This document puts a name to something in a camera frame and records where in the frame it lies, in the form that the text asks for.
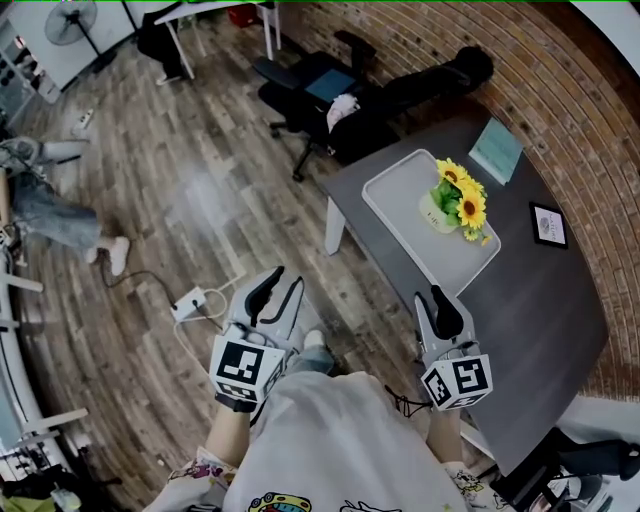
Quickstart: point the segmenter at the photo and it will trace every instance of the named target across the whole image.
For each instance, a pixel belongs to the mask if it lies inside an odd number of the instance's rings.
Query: yellow flower
[[[484,191],[484,186],[482,185],[482,183],[480,183],[479,181],[474,180],[471,176],[467,175],[467,177],[464,179],[464,183],[461,184],[460,189],[463,188],[469,188],[471,190],[473,190],[474,192],[477,192],[480,195],[483,195],[486,197],[486,193]]]
[[[469,242],[473,242],[478,239],[478,230],[467,228],[463,231],[464,237],[469,240]]]
[[[469,175],[464,167],[454,164],[451,158],[446,160],[436,160],[438,162],[438,172],[443,179],[458,186],[458,183],[465,180]]]
[[[460,224],[472,229],[480,229],[487,219],[485,198],[471,189],[462,190],[462,198],[458,204]]]

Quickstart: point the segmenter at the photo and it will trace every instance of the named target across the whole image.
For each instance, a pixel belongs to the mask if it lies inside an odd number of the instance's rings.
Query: notebook
[[[469,152],[478,165],[505,185],[513,176],[522,144],[497,119],[491,119]]]

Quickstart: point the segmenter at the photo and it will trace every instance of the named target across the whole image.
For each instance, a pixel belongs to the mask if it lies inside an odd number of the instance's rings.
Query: brick wall
[[[285,27],[307,50],[345,58],[333,32],[358,34],[378,49],[371,76],[381,83],[451,59],[469,44],[492,56],[495,75],[474,99],[524,143],[576,234],[606,312],[610,340],[584,392],[638,400],[640,128],[626,100],[637,101],[640,86],[623,64],[612,66],[620,57],[604,36],[572,7],[563,8],[569,10],[545,13],[525,3],[299,3],[287,4]],[[579,38],[598,44],[587,51]]]

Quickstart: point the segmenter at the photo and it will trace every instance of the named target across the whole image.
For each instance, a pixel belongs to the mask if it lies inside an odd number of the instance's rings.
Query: white tray
[[[420,199],[439,180],[435,158],[418,149],[365,183],[362,199],[431,284],[457,296],[498,254],[501,244],[488,222],[483,231],[493,238],[484,247],[479,240],[467,242],[461,229],[443,235],[427,224],[420,213]]]

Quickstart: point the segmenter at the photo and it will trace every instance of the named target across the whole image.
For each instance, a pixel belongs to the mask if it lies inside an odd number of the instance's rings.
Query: gray table
[[[363,185],[418,148],[436,158],[450,157],[485,185],[488,218],[502,249],[459,298],[474,317],[494,383],[493,393],[469,412],[507,474],[556,424],[586,382],[608,334],[571,230],[568,250],[534,243],[529,201],[558,205],[531,162],[522,155],[512,180],[502,187],[468,157],[489,118],[486,113],[450,119],[326,179],[325,246],[330,254],[338,250],[346,221],[414,314],[414,294],[430,298],[430,283],[362,200]]]

